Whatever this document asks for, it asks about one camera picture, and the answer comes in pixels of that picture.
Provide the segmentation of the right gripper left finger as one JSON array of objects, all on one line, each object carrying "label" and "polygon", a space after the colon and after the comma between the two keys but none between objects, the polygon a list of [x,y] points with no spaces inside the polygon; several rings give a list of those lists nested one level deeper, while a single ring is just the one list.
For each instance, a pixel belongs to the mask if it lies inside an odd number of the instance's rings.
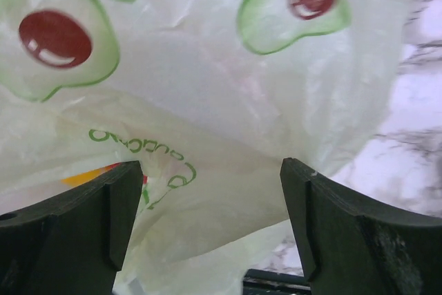
[{"label": "right gripper left finger", "polygon": [[138,161],[1,215],[2,294],[111,294],[140,202]]}]

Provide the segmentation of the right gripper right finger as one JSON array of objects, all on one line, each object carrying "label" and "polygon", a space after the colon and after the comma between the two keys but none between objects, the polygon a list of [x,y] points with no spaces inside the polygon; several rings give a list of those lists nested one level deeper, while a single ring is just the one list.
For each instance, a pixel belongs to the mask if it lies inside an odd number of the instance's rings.
[{"label": "right gripper right finger", "polygon": [[280,180],[313,294],[441,293],[441,219],[379,202],[286,158]]}]

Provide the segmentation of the avocado print plastic bag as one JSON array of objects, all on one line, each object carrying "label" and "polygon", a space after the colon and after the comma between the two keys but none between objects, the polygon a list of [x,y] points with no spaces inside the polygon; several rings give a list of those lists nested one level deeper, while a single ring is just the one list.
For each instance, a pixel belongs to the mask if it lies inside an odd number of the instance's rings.
[{"label": "avocado print plastic bag", "polygon": [[1,0],[1,211],[129,160],[118,294],[239,294],[285,237],[280,165],[382,122],[410,0]]}]

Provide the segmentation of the yellow bell pepper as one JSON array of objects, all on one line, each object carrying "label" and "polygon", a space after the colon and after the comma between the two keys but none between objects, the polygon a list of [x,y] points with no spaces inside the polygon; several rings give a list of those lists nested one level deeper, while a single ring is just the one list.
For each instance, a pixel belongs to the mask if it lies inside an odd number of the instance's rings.
[{"label": "yellow bell pepper", "polygon": [[78,187],[82,184],[90,182],[91,180],[94,180],[95,178],[99,177],[107,171],[110,171],[118,165],[120,165],[120,163],[111,164],[100,169],[94,169],[92,171],[74,175],[72,177],[63,179],[62,182],[70,187]]}]

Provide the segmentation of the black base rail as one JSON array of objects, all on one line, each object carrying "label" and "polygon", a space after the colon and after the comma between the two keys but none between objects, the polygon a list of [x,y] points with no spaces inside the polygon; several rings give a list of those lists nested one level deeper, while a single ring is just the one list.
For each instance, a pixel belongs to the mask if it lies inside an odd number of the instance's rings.
[{"label": "black base rail", "polygon": [[311,288],[302,276],[249,269],[243,278],[242,294],[311,295]]}]

